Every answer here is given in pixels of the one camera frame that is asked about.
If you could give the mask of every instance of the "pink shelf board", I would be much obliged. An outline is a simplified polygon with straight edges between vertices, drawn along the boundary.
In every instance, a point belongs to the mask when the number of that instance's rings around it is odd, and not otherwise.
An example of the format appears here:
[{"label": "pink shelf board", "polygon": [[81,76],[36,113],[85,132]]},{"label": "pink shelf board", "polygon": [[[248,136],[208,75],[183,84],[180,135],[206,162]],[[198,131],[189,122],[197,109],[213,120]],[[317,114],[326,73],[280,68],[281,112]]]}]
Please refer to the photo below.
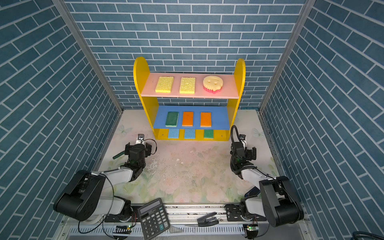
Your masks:
[{"label": "pink shelf board", "polygon": [[[219,76],[223,80],[223,88],[218,93],[209,93],[203,88],[203,79],[206,76]],[[173,85],[170,93],[157,93],[155,88],[160,76],[173,76]],[[195,77],[195,94],[179,93],[181,77]],[[232,98],[238,99],[236,83],[230,74],[201,74],[201,73],[150,73],[144,89],[143,97],[169,97],[169,98]]]}]

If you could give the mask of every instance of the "calculator keypad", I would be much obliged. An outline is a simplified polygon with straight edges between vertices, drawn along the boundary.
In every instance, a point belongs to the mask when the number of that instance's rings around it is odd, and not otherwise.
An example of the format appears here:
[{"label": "calculator keypad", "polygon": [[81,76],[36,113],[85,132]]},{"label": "calculator keypad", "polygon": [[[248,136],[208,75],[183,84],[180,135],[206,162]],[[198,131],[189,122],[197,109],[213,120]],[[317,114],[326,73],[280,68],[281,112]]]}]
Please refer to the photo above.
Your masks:
[{"label": "calculator keypad", "polygon": [[156,207],[149,210],[152,214],[141,220],[141,226],[145,240],[149,240],[168,228],[168,218],[164,212],[163,207]]}]

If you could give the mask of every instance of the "orange sponge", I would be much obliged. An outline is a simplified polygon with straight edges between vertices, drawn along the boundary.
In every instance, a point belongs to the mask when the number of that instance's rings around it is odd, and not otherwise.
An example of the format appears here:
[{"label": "orange sponge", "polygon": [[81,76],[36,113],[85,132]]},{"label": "orange sponge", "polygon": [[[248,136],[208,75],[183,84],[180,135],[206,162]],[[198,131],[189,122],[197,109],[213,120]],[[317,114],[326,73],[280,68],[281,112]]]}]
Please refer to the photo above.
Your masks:
[{"label": "orange sponge", "polygon": [[212,127],[211,113],[201,113],[200,127]]},{"label": "orange sponge", "polygon": [[193,127],[193,112],[183,112],[183,127]]}]

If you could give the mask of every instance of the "green handle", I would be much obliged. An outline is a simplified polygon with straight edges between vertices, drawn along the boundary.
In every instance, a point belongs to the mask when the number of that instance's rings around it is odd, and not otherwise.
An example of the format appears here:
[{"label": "green handle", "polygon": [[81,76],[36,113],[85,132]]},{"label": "green handle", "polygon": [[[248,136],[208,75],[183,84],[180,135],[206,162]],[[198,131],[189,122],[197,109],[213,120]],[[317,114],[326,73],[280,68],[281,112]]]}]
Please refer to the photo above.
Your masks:
[{"label": "green handle", "polygon": [[112,158],[113,159],[116,159],[118,157],[120,157],[121,155],[124,155],[125,151],[122,151],[121,153],[117,154],[116,156],[113,156]]}]

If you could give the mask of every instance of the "black cable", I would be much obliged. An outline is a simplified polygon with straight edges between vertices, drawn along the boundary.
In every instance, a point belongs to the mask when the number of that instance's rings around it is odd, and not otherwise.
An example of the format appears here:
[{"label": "black cable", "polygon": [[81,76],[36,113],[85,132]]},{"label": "black cable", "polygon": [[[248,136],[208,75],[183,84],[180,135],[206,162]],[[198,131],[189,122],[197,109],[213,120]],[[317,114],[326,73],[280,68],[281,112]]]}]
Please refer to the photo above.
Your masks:
[{"label": "black cable", "polygon": [[[108,180],[108,182],[110,183],[110,185],[111,185],[111,187],[112,187],[112,194],[113,194],[113,196],[112,196],[112,202],[111,202],[111,206],[109,207],[109,210],[108,210],[108,213],[107,213],[107,215],[109,215],[109,212],[110,212],[111,209],[112,209],[113,199],[114,199],[114,197],[115,197],[115,191],[114,191],[114,189],[113,189],[113,185],[112,185],[111,181],[108,179],[108,177],[107,177],[106,175],[102,174],[102,173],[100,173],[100,175],[103,175],[104,177],[106,177],[106,179]],[[104,222],[104,220],[105,220],[105,218],[103,217],[103,220],[101,221],[101,223],[99,223],[99,225],[97,225],[95,228],[93,228],[92,230],[90,230],[90,231],[88,231],[88,232],[82,232],[82,231],[80,231],[80,221],[79,221],[79,223],[77,224],[77,230],[78,230],[79,233],[81,233],[81,234],[87,234],[87,233],[90,233],[91,231],[93,231],[93,230],[95,230],[96,228],[98,228],[98,227]]]},{"label": "black cable", "polygon": [[[291,197],[291,195],[290,195],[290,194],[287,192],[287,190],[285,190],[285,188],[284,188],[284,187],[277,181],[276,178],[273,178],[273,177],[269,176],[269,174],[265,174],[265,173],[263,173],[263,172],[260,171],[257,167],[255,167],[255,169],[256,169],[257,171],[259,171],[261,174],[263,174],[264,176],[266,176],[266,177],[270,177],[270,178],[272,178],[273,180],[275,180],[275,181],[277,182],[277,184],[278,184],[278,185],[285,191],[285,193],[287,193],[288,197],[290,197],[290,198],[293,200],[293,198]],[[297,203],[295,200],[293,200],[293,202],[295,203],[295,205],[296,205],[296,207],[297,207],[297,210],[299,211],[299,216],[297,217],[297,219],[296,219],[294,222],[291,222],[291,224],[296,223],[296,222],[301,218],[301,211],[300,211],[299,205],[298,205],[298,203]]]},{"label": "black cable", "polygon": [[384,240],[384,237],[369,233],[369,232],[362,232],[362,231],[354,231],[352,233],[351,240],[358,240],[359,238],[369,238],[369,239],[376,239],[376,240]]},{"label": "black cable", "polygon": [[[109,212],[111,211],[111,208],[112,208],[113,200],[114,200],[114,198],[115,198],[115,190],[113,189],[112,182],[109,180],[109,178],[108,178],[106,175],[102,174],[102,173],[101,173],[100,175],[105,176],[105,177],[107,178],[109,184],[110,184],[111,187],[112,187],[112,196],[113,196],[113,197],[112,197],[111,207],[109,208],[109,211],[108,211],[108,213],[107,213],[107,215],[106,215],[106,216],[108,216],[108,215],[109,215]],[[111,237],[111,236],[109,236],[109,235],[105,232],[105,230],[104,230],[104,220],[105,220],[105,218],[104,218],[104,216],[103,216],[103,220],[101,221],[101,228],[103,229],[103,232],[104,232],[105,235],[107,235],[108,237],[115,239],[115,238],[113,237],[113,235],[112,235],[112,237]]]},{"label": "black cable", "polygon": [[245,166],[245,167],[242,167],[242,168],[240,168],[240,169],[234,170],[233,172],[234,172],[235,174],[238,174],[238,173],[240,173],[242,170],[245,170],[245,169],[257,169],[257,167],[256,167],[256,166]]},{"label": "black cable", "polygon": [[[133,224],[133,214],[135,214],[135,224]],[[133,212],[132,213],[132,227],[134,227],[134,226],[136,226],[136,223],[137,223],[137,221],[136,221],[136,212]]]},{"label": "black cable", "polygon": [[270,224],[268,224],[268,228],[266,229],[265,233],[261,234],[260,236],[256,236],[255,238],[258,238],[258,237],[264,236],[264,235],[266,234],[266,232],[268,232],[268,230],[269,230],[269,225],[270,225]]},{"label": "black cable", "polygon": [[104,223],[103,223],[103,222],[104,222],[104,216],[103,216],[103,221],[102,221],[102,224],[101,224],[101,227],[102,227],[102,229],[103,229],[104,234],[107,235],[108,237],[112,238],[112,239],[119,240],[119,239],[120,239],[119,237],[118,237],[118,238],[114,238],[113,235],[112,235],[112,236],[109,236],[109,235],[105,232],[105,230],[104,230]]},{"label": "black cable", "polygon": [[151,154],[155,154],[155,153],[157,152],[157,143],[156,143],[156,141],[155,141],[155,140],[153,140],[153,139],[151,139],[151,138],[147,138],[147,139],[145,139],[145,140],[143,140],[143,141],[141,141],[141,142],[144,142],[144,141],[147,141],[147,140],[152,140],[152,141],[154,141],[154,142],[155,142],[155,144],[156,144],[156,149],[155,149],[155,152],[154,152],[154,153],[151,153]]},{"label": "black cable", "polygon": [[235,141],[233,139],[233,129],[235,129],[235,131],[236,131],[237,139],[239,139],[239,142],[241,142],[239,132],[237,131],[236,125],[232,125],[232,127],[231,127],[231,141],[232,141],[232,143],[235,144]]}]

